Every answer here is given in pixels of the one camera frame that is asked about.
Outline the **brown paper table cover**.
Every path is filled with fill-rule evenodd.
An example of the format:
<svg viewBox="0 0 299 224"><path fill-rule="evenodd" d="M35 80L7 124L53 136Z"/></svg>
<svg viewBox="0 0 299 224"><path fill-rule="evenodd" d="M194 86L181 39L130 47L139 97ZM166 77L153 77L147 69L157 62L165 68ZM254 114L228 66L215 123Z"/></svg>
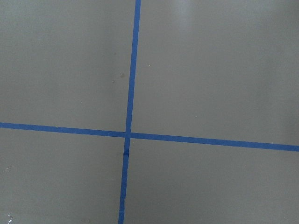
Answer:
<svg viewBox="0 0 299 224"><path fill-rule="evenodd" d="M296 224L296 0L3 0L3 224Z"/></svg>

